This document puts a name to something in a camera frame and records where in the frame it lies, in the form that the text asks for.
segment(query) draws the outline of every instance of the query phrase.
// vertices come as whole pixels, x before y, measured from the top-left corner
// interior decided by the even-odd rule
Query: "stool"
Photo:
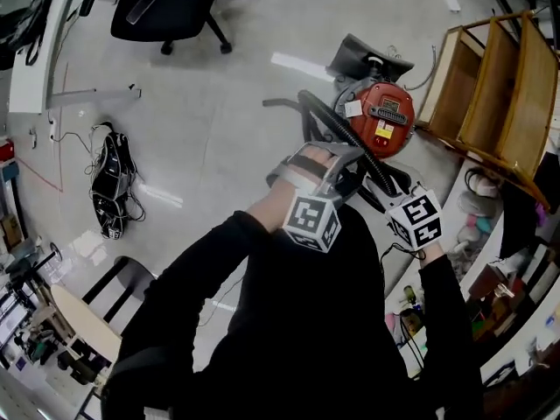
[[[105,316],[103,316],[103,320],[107,323],[123,308],[123,305],[130,296],[134,296],[138,300],[144,300],[144,291],[148,289],[148,286],[154,280],[154,276],[134,258],[118,256],[113,267],[91,287],[82,300],[90,305],[115,277],[118,278],[125,289],[113,306],[108,309]]]
[[[105,316],[98,318],[89,304],[115,277],[124,286],[124,292],[108,309]],[[154,276],[133,258],[119,256],[113,267],[92,286],[82,299],[74,296],[65,287],[58,285],[51,287],[51,293],[59,311],[76,335],[96,353],[110,362],[115,362],[121,347],[121,336],[109,326],[109,322],[130,296],[144,300],[144,291],[154,279]]]

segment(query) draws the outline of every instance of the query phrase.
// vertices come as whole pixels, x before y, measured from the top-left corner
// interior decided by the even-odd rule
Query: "paper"
[[[361,111],[361,101],[360,100],[347,102],[344,105],[344,110],[346,112],[346,117],[363,115],[363,112]]]
[[[375,130],[375,134],[379,137],[385,137],[390,139],[393,136],[393,126],[383,120],[380,120],[377,123],[377,129]]]

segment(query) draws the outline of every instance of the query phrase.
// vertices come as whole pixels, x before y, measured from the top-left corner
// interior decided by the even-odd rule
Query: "black backpack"
[[[32,66],[39,56],[46,16],[53,0],[31,0],[28,8],[0,17],[0,69],[13,67],[16,53],[31,45],[25,64]]]

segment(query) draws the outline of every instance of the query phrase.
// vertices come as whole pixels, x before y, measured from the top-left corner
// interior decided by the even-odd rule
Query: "vacuum hose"
[[[359,164],[366,169],[375,184],[379,186],[388,196],[397,195],[395,184],[383,169],[382,163],[372,153],[368,146],[361,140],[360,136],[358,136],[358,134],[354,131],[354,129],[352,129],[352,127],[346,120],[341,118],[340,115],[334,112],[334,110],[329,108],[317,96],[307,90],[301,90],[297,94],[297,100],[302,107],[302,117],[304,118],[304,124],[315,124],[315,127],[317,127],[315,120],[310,120],[310,117],[312,117],[311,114],[314,114],[341,141],[347,142],[352,146],[358,146],[362,148],[364,150],[364,157],[359,161]],[[374,208],[379,210],[379,207],[381,207],[380,211],[382,213],[385,211],[379,201],[377,201],[375,196],[373,196],[373,194],[371,194],[363,186],[360,188],[358,193],[370,205],[373,205],[375,201]]]
[[[264,100],[262,105],[265,108],[274,108],[276,106],[287,106],[288,108],[295,109],[302,116],[302,129],[304,131],[304,142],[308,143],[312,140],[318,140],[319,142],[324,142],[326,139],[323,137],[319,126],[315,122],[315,119],[309,113],[309,111],[304,112],[301,104],[297,101],[288,100],[287,98],[272,98],[270,100]]]

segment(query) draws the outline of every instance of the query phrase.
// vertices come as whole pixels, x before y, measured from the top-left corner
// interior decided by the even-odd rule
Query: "shelf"
[[[480,368],[482,381],[494,375],[501,367],[513,361],[518,356],[527,354],[526,350],[531,342],[546,330],[546,319],[560,303],[560,278],[550,288],[547,296],[538,305],[535,312],[525,322],[525,325],[495,354],[484,366]]]
[[[467,300],[469,298],[469,288],[473,285],[486,265],[500,259],[498,255],[500,254],[501,237],[503,232],[504,214],[502,213],[500,215],[500,218],[498,219],[498,222],[493,228],[492,233],[488,237],[484,248],[482,248],[479,256],[476,257],[476,260],[474,260],[474,263],[472,264],[469,271],[459,282],[459,287],[461,288],[461,292],[463,293],[464,300]]]
[[[511,104],[518,61],[519,45],[500,22],[492,20],[471,106],[458,136],[460,141],[494,154]]]

